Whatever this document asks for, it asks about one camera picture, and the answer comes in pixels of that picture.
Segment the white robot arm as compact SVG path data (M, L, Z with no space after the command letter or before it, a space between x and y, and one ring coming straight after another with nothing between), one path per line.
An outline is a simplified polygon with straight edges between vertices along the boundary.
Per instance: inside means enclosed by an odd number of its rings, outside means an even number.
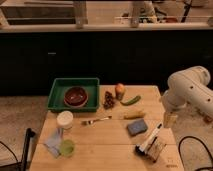
M168 89L161 96L165 128L173 125L177 119L175 111L184 108L187 103L213 118L213 90L207 87L210 80L210 72L203 66L177 71L168 77Z

